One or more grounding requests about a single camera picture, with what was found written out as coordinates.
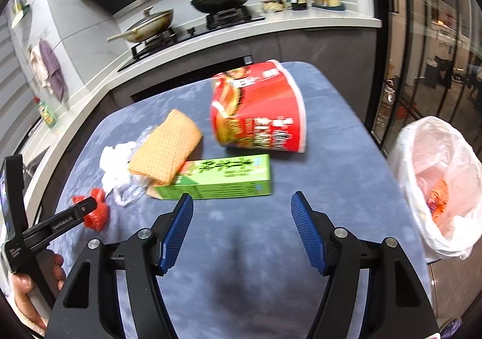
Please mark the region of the clear plastic wrap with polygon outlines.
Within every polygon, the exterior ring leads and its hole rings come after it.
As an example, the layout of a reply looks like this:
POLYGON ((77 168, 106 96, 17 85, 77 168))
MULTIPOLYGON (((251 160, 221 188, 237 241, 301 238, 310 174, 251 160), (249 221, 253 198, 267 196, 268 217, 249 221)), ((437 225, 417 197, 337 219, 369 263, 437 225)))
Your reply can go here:
POLYGON ((127 159, 125 160, 125 165, 122 167, 123 179, 121 181, 117 181, 113 188, 114 201, 122 207, 126 207, 129 204, 138 201, 138 199, 146 193, 149 178, 134 175, 130 173, 127 168, 132 157, 134 156, 134 153, 136 153, 138 149, 146 142, 154 130, 155 125, 150 125, 142 133, 140 133, 138 139, 136 139, 134 142, 128 142, 128 148, 130 151, 127 155, 127 159))

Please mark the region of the green carton box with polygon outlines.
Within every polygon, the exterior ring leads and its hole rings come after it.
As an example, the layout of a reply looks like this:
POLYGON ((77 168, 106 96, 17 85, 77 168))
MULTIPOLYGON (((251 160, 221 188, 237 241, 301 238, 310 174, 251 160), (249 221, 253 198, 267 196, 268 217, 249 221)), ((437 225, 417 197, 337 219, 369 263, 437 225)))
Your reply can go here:
POLYGON ((234 199, 271 194, 268 154, 187 161, 166 186, 151 184, 146 194, 155 199, 234 199))

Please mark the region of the red instant noodle cup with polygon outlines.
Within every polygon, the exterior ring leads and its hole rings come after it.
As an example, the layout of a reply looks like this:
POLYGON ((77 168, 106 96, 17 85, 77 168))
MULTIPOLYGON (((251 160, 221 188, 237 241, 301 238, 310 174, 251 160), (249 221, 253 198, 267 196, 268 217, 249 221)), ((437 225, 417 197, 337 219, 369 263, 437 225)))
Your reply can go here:
POLYGON ((213 77, 211 126, 223 146, 303 153, 306 111, 294 77, 277 60, 213 77))

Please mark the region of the white tissue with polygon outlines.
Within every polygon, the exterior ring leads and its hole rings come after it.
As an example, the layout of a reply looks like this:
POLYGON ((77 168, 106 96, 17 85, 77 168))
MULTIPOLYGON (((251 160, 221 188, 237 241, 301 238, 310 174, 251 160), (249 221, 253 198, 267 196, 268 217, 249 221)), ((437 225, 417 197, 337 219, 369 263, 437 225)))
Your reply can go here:
POLYGON ((101 152, 100 169, 104 172, 101 183, 104 192, 109 194, 114 189, 124 187, 131 182, 128 164, 135 151, 136 142, 119 143, 116 146, 106 146, 101 152))

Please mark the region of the orange plastic bag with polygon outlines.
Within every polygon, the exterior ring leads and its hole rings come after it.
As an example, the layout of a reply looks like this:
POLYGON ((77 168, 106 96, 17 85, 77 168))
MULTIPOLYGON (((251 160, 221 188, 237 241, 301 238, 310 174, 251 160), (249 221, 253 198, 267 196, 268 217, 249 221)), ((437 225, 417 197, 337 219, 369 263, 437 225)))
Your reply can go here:
POLYGON ((428 199, 427 207, 430 209, 430 214, 434 223, 440 220, 449 202, 449 187, 444 179, 440 179, 435 187, 431 190, 428 199))

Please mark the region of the trash bin with white bag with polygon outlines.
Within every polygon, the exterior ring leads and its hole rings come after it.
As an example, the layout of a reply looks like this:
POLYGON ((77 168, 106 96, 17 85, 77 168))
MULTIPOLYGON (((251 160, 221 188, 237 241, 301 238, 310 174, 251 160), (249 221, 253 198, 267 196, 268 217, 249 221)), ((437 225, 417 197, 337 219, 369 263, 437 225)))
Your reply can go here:
POLYGON ((401 129, 388 155, 428 261, 466 259, 481 237, 481 161, 464 136, 435 116, 401 129))

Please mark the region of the blue plush table cloth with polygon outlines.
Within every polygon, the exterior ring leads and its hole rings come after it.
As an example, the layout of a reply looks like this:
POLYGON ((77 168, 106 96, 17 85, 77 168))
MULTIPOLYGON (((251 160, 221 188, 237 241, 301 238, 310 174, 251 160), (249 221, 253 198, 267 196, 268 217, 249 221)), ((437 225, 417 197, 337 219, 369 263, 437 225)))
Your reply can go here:
MULTIPOLYGON (((327 278, 311 266, 296 230, 291 196, 301 190, 362 240, 396 238, 428 292, 430 278, 418 231, 398 184, 365 126, 329 80, 311 64, 283 62, 302 93, 307 118, 305 153, 270 152, 269 196, 194 201, 194 216, 176 265, 159 286, 179 338, 306 338, 327 278)), ((138 139, 172 109, 203 133, 194 158, 243 155, 220 146, 211 130, 211 81, 192 83, 128 105, 103 119, 64 185, 56 212, 71 197, 101 187, 101 152, 138 139)), ((176 202, 142 195, 125 208, 110 195, 106 228, 76 226, 51 243, 68 273, 87 242, 126 240, 176 202)))

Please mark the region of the green dish soap bottle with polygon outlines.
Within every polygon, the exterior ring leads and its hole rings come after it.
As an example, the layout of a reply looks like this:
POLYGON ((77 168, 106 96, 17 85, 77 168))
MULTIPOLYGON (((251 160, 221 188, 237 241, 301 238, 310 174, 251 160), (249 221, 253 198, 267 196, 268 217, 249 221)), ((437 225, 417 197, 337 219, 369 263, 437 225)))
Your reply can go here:
POLYGON ((38 112, 43 122, 47 125, 48 128, 53 128, 57 123, 55 113, 51 111, 47 104, 39 97, 35 96, 33 99, 38 106, 38 112))

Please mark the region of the purple hanging towel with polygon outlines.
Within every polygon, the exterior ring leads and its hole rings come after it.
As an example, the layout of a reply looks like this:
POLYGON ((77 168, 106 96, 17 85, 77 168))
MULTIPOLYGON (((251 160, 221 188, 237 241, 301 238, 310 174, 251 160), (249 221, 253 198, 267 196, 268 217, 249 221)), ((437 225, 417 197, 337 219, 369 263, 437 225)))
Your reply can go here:
POLYGON ((45 79, 47 88, 61 104, 64 104, 69 96, 69 91, 64 81, 61 64, 47 41, 41 39, 38 45, 42 63, 47 70, 47 78, 45 79))

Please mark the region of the white hanging towel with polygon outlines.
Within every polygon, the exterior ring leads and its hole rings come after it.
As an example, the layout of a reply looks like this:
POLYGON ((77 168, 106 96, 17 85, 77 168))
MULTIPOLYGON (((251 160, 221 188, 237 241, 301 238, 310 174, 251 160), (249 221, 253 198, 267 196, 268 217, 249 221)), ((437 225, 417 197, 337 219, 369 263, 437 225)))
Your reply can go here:
POLYGON ((39 44, 30 47, 30 66, 32 67, 33 75, 40 87, 48 89, 50 87, 50 84, 48 83, 48 71, 42 60, 39 44))

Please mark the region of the beige wok with lid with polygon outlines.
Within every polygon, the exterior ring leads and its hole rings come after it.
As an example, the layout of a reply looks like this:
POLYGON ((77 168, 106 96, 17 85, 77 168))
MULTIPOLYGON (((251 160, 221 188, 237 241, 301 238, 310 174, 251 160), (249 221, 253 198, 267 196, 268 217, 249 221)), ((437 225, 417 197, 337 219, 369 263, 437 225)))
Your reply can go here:
POLYGON ((140 21, 123 33, 110 36, 106 41, 110 43, 117 39, 125 39, 130 43, 137 44, 166 31, 172 25, 174 10, 151 13, 152 8, 153 6, 145 8, 143 18, 140 21))

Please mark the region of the black gas stove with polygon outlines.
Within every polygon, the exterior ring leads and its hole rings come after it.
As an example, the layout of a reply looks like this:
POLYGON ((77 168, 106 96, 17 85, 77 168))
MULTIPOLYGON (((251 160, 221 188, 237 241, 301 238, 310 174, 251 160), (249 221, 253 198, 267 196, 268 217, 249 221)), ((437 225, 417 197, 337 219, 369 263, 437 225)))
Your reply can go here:
POLYGON ((262 21, 265 17, 251 8, 242 6, 220 13, 209 14, 197 26, 169 27, 165 31, 138 42, 131 47, 131 56, 118 68, 118 72, 127 69, 153 54, 180 44, 189 39, 212 33, 216 30, 235 27, 249 22, 262 21))

